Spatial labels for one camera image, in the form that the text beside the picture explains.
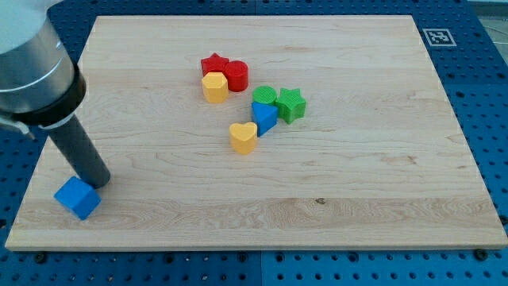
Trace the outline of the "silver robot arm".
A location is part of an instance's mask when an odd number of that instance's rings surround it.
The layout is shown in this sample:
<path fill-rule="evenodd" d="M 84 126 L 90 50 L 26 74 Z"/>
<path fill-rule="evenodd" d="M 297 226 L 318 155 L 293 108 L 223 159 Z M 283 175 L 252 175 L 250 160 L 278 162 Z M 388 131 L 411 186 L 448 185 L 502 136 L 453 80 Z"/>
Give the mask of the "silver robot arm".
<path fill-rule="evenodd" d="M 62 0 L 1 0 L 1 127 L 27 137 L 74 114 L 86 94 L 48 10 Z"/>

